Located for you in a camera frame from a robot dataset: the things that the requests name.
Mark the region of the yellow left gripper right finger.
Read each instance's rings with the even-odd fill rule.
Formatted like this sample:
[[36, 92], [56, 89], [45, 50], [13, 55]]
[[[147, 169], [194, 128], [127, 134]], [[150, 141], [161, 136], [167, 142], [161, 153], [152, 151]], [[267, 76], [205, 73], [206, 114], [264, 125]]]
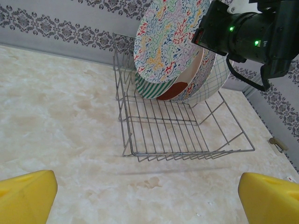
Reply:
[[258, 173], [243, 173], [238, 185], [250, 224], [297, 224], [299, 185]]

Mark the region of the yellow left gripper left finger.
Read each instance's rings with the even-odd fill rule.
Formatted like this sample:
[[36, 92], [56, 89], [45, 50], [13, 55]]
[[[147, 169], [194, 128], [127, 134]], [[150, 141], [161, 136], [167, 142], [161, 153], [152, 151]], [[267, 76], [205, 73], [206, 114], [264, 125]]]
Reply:
[[40, 170], [0, 181], [0, 222], [45, 224], [57, 189], [52, 170]]

